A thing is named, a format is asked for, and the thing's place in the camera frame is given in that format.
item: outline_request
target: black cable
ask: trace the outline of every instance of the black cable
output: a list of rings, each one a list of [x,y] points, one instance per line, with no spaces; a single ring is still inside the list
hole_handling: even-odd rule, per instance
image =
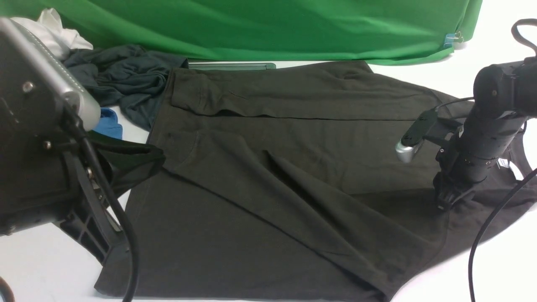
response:
[[[471,302],[475,301],[475,292],[474,292],[474,277],[473,277],[473,267],[474,267],[474,256],[475,251],[477,249],[477,246],[479,245],[479,242],[481,241],[481,237],[485,234],[487,231],[487,228],[491,224],[491,222],[494,220],[496,215],[503,209],[503,207],[513,198],[513,196],[522,189],[523,186],[525,186],[533,177],[537,175],[537,169],[533,170],[530,174],[528,174],[516,187],[514,187],[500,202],[494,211],[490,213],[489,217],[485,220],[483,223],[483,226],[481,226],[481,229],[479,230],[474,244],[471,247],[470,250],[470,259],[468,260],[468,285],[470,287],[470,298]]]
[[[527,46],[535,52],[535,56],[537,56],[537,46],[530,41],[528,41],[526,38],[522,37],[520,32],[518,31],[519,25],[532,25],[537,26],[537,19],[521,19],[515,22],[513,24],[513,27],[511,28],[511,34],[513,35],[513,38],[519,42],[520,44]]]
[[[101,188],[104,197],[108,201],[110,208],[112,208],[112,211],[117,217],[119,224],[123,228],[125,237],[127,238],[130,251],[131,273],[123,302],[131,302],[138,286],[140,273],[140,252],[134,228],[127,218],[127,215],[125,215],[121,204],[106,179],[103,168],[99,163],[97,153],[88,138],[88,133],[84,130],[80,117],[68,105],[65,106],[64,111],[63,127],[69,134],[73,135],[74,139],[79,143],[85,159],[93,171],[97,184]]]
[[[458,100],[454,100],[452,102],[443,103],[443,104],[440,104],[440,105],[436,106],[434,108],[434,110],[438,111],[438,109],[440,109],[440,108],[442,108],[444,106],[449,106],[451,104],[460,103],[460,102],[466,102],[466,101],[472,100],[472,99],[474,99],[474,97],[465,97],[465,98],[461,98],[461,99],[458,99]]]
[[[0,298],[2,298],[4,302],[15,302],[13,291],[2,277],[0,277]]]

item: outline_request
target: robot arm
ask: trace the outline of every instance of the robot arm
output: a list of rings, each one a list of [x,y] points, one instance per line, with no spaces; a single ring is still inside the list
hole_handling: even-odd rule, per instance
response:
[[[537,55],[537,47],[520,36],[518,25],[537,25],[537,20],[520,20],[512,28],[516,40]],[[409,163],[425,140],[440,146],[436,160],[441,171],[433,180],[440,209],[449,210],[458,200],[471,198],[522,125],[537,117],[536,83],[537,56],[485,67],[475,78],[475,104],[464,124],[439,118],[434,108],[408,129],[395,148],[402,162]],[[448,133],[453,135],[445,140]]]

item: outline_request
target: white cloth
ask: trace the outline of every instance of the white cloth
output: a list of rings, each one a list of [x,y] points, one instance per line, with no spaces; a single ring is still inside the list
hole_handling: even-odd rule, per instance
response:
[[[71,49],[93,49],[93,45],[76,30],[63,28],[60,14],[55,9],[45,9],[39,19],[13,17],[13,21],[32,32],[59,60],[65,60]]]

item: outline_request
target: clothing label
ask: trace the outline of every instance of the clothing label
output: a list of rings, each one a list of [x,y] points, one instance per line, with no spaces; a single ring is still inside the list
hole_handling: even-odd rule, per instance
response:
[[[509,168],[509,161],[505,159],[498,159],[498,166]]]
[[[520,169],[513,162],[510,162],[506,159],[498,159],[498,166],[503,168],[508,168],[513,172],[513,175],[516,180],[521,181],[524,179],[524,175]]]

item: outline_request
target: black t-shirt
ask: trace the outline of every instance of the black t-shirt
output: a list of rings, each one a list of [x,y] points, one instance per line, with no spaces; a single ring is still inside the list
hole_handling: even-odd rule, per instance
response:
[[[453,97],[372,73],[361,61],[263,71],[174,69],[149,143],[162,171],[127,205],[140,241],[137,295],[390,300],[410,278],[469,248],[517,181],[494,167],[473,200],[442,212],[438,147],[411,164],[394,146],[424,110]],[[463,117],[472,103],[441,110]],[[521,137],[504,154],[530,172]],[[535,202],[522,189],[490,238]],[[121,296],[129,261],[96,284]]]

